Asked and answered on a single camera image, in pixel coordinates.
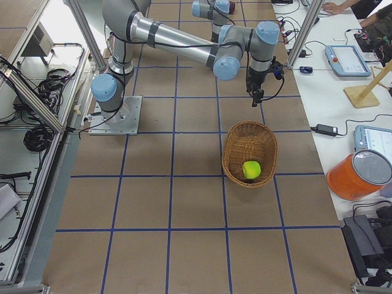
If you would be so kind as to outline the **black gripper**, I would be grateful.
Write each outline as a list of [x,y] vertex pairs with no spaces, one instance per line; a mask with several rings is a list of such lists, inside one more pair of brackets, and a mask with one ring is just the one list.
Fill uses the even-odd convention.
[[256,71],[254,69],[248,69],[246,73],[246,91],[252,97],[252,107],[263,102],[264,90],[262,84],[266,80],[268,70]]

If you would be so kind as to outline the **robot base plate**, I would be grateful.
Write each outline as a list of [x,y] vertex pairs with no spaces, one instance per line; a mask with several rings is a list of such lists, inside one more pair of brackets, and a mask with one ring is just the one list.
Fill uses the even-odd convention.
[[96,102],[95,111],[99,115],[91,119],[92,128],[88,129],[90,135],[136,135],[142,105],[142,96],[125,96],[122,108],[109,119],[111,114],[102,112]]

